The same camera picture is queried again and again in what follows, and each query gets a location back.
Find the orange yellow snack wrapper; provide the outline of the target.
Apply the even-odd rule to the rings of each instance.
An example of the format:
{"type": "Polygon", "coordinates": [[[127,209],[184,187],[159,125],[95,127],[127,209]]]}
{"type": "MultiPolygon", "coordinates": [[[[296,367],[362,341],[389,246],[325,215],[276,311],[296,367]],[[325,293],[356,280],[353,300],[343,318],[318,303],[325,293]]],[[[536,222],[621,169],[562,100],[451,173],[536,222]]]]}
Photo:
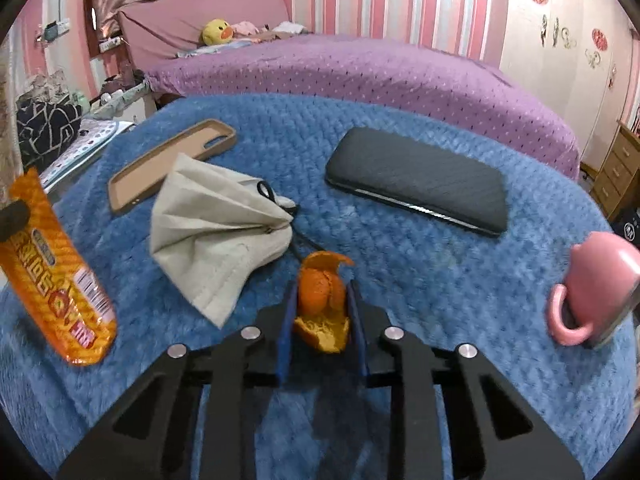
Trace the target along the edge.
{"type": "Polygon", "coordinates": [[[117,320],[96,274],[58,221],[37,170],[9,189],[11,203],[24,200],[26,226],[1,243],[1,267],[46,341],[73,365],[102,361],[117,334],[117,320]]]}

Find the orange mandarin peel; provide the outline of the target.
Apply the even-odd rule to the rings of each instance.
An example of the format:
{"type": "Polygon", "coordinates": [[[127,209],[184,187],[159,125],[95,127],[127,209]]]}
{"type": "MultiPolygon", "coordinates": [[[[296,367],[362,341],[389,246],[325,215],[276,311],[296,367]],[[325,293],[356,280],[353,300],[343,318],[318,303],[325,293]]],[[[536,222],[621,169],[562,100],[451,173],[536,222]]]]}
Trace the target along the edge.
{"type": "Polygon", "coordinates": [[[313,252],[300,264],[293,330],[320,352],[337,354],[347,346],[350,318],[340,267],[353,265],[337,252],[313,252]]]}

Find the black white patterned bag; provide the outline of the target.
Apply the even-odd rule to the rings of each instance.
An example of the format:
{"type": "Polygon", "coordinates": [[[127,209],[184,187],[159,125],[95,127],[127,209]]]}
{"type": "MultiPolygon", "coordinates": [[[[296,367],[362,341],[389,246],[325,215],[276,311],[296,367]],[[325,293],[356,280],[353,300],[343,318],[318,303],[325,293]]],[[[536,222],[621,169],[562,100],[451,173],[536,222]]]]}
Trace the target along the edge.
{"type": "Polygon", "coordinates": [[[77,139],[82,108],[76,104],[52,104],[26,99],[16,112],[17,139],[23,169],[40,174],[77,139]]]}

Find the white perforated plastic tray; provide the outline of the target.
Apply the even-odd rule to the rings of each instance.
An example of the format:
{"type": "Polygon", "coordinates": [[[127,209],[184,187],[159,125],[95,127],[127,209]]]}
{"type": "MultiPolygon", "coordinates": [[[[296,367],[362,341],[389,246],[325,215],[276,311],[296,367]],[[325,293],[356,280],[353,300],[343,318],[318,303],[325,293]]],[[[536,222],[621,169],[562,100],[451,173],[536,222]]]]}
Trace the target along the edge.
{"type": "Polygon", "coordinates": [[[99,154],[116,136],[134,126],[128,120],[83,119],[76,140],[40,174],[44,192],[49,194],[63,179],[99,154]]]}

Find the brown phone case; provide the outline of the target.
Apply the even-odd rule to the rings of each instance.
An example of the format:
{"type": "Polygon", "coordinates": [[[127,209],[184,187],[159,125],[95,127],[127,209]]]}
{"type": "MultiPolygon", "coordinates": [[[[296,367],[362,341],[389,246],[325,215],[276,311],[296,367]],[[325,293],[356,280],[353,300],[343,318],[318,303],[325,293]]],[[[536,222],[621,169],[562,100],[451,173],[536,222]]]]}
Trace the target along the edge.
{"type": "Polygon", "coordinates": [[[238,135],[217,119],[206,119],[182,130],[125,166],[107,183],[113,214],[124,214],[162,186],[180,154],[205,160],[231,150],[238,135]]]}

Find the blue fuzzy blanket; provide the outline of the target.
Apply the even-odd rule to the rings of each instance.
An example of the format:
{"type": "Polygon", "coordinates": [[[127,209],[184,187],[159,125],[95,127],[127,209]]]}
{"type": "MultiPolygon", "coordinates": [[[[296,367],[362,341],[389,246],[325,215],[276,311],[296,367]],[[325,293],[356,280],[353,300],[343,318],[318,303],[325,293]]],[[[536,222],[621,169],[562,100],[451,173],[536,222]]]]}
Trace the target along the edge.
{"type": "Polygon", "coordinates": [[[547,300],[570,248],[608,222],[556,170],[493,140],[401,110],[303,96],[242,94],[179,100],[118,136],[62,195],[55,212],[113,301],[118,330],[99,364],[66,364],[12,289],[1,293],[1,405],[48,474],[171,344],[216,344],[304,278],[326,297],[356,280],[363,297],[428,344],[475,344],[594,476],[628,434],[636,385],[630,321],[598,350],[549,335],[547,300]],[[238,144],[214,164],[266,181],[298,211],[293,245],[257,269],[224,326],[201,315],[150,249],[153,204],[113,214],[107,183],[151,148],[207,118],[238,144]],[[332,188],[326,163],[351,128],[411,136],[496,168],[506,230],[489,237],[332,188]]]}

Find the beige cloth pouch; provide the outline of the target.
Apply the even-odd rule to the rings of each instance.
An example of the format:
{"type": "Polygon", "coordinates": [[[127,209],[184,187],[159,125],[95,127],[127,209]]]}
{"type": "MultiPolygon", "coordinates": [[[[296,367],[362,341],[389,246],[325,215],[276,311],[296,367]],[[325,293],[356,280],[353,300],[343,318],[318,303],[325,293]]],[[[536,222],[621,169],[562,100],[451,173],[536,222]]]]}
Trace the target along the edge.
{"type": "Polygon", "coordinates": [[[184,299],[222,327],[250,274],[290,246],[295,207],[262,179],[180,154],[152,208],[150,252],[184,299]]]}

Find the pink steel-lined mug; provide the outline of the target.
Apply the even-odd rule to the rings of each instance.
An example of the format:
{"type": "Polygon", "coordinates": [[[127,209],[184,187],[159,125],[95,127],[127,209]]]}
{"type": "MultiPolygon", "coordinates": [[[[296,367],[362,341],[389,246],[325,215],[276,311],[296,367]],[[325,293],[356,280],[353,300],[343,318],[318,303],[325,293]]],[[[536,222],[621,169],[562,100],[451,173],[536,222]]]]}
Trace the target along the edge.
{"type": "Polygon", "coordinates": [[[572,247],[564,281],[551,289],[548,331],[562,346],[597,349],[638,305],[638,249],[611,232],[592,232],[572,247]]]}

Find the pink sofa headboard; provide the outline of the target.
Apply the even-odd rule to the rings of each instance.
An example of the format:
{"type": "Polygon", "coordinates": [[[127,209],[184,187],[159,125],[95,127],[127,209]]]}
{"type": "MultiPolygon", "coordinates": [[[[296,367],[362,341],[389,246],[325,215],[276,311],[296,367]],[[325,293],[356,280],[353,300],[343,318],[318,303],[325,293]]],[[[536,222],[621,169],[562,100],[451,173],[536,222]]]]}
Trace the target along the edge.
{"type": "Polygon", "coordinates": [[[233,25],[248,21],[276,26],[290,18],[284,0],[156,0],[130,4],[117,14],[129,58],[150,70],[181,51],[195,49],[205,25],[222,18],[233,25]]]}

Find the black cardboard box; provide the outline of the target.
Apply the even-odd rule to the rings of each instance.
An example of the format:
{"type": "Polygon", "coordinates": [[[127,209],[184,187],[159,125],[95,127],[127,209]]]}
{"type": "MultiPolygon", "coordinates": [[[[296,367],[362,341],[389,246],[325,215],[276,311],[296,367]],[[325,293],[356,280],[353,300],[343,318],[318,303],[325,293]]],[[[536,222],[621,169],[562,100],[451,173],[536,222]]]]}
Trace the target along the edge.
{"type": "Polygon", "coordinates": [[[640,209],[628,208],[620,213],[613,223],[616,235],[640,249],[640,209]]]}

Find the yellow duck plush toy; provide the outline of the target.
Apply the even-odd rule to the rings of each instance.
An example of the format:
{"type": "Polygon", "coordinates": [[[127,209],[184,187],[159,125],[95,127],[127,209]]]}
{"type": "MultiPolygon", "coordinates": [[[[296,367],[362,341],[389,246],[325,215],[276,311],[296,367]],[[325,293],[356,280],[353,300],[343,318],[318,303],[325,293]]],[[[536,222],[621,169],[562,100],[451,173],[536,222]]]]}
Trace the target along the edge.
{"type": "Polygon", "coordinates": [[[231,42],[233,35],[233,28],[227,21],[222,18],[215,18],[204,26],[201,40],[205,47],[221,46],[231,42]]]}

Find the wooden desk with drawers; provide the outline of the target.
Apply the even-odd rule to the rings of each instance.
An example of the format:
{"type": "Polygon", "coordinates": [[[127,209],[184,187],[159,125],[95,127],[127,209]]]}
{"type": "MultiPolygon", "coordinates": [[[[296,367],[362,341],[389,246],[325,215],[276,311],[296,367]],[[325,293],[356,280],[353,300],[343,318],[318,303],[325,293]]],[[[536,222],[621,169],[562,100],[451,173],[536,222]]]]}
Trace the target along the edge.
{"type": "Polygon", "coordinates": [[[608,222],[639,207],[639,172],[639,137],[618,122],[612,145],[589,191],[608,222]]]}

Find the purple dotted bedspread bed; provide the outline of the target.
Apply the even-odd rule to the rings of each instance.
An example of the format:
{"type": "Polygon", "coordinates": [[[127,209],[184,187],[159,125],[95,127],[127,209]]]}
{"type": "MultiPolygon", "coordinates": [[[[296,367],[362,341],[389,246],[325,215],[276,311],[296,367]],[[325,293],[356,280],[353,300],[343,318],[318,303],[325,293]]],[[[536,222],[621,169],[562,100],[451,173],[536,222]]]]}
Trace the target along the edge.
{"type": "Polygon", "coordinates": [[[282,93],[369,103],[487,136],[579,176],[577,139],[564,120],[498,68],[385,39],[298,35],[156,62],[154,92],[174,96],[282,93]]]}

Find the white decorated wardrobe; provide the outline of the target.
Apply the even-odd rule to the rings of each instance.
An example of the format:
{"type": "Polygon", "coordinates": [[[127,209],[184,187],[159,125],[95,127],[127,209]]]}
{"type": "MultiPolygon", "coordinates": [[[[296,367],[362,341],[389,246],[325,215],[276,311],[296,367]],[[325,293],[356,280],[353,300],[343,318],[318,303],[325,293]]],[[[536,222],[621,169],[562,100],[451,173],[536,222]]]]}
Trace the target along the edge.
{"type": "Polygon", "coordinates": [[[508,0],[500,68],[564,120],[593,169],[638,106],[639,43],[618,0],[508,0]]]}

